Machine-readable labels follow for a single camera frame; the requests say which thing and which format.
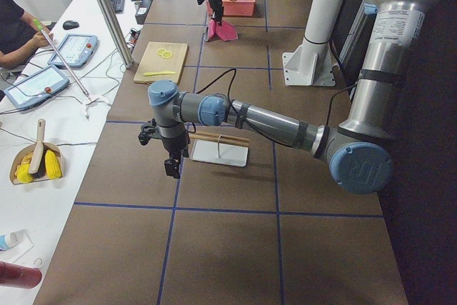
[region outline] wooden cutting board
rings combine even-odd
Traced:
[[[172,57],[170,59],[164,59],[158,54],[159,49],[170,51],[173,54]],[[134,82],[150,84],[151,82],[165,79],[179,83],[188,50],[189,46],[187,43],[149,42],[136,70]],[[175,71],[176,74],[143,75],[143,73],[157,71]]]

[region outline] bottle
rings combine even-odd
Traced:
[[[0,286],[32,289],[41,281],[39,269],[0,261]]]
[[[14,232],[0,236],[0,252],[13,248],[18,242],[19,240]]]

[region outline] red box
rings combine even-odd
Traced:
[[[256,0],[222,0],[224,5],[224,16],[252,16],[254,13],[254,5]],[[209,2],[206,1],[208,15],[213,14]]]

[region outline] blue joint cap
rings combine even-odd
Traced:
[[[164,105],[178,93],[177,85],[170,80],[159,80],[148,87],[149,103],[152,107]]]
[[[388,152],[368,142],[349,144],[330,160],[330,172],[336,183],[356,194],[381,190],[391,180],[392,170]]]
[[[226,102],[219,96],[206,96],[199,105],[199,121],[206,126],[218,126],[226,116]]]
[[[363,12],[367,16],[378,13],[378,7],[375,4],[365,3],[364,6],[365,6],[365,9],[363,10]]]

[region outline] device screen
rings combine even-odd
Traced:
[[[68,39],[65,40],[64,46],[59,48],[59,53],[64,57],[67,64],[75,64],[90,39],[90,37],[69,36]],[[54,62],[60,63],[61,60],[58,56],[56,56]]]
[[[36,98],[40,94],[45,94],[44,89],[62,81],[62,76],[54,69],[48,68],[43,73],[32,77],[32,79],[22,82],[16,87],[9,89],[9,95],[14,98],[19,106],[26,101]]]

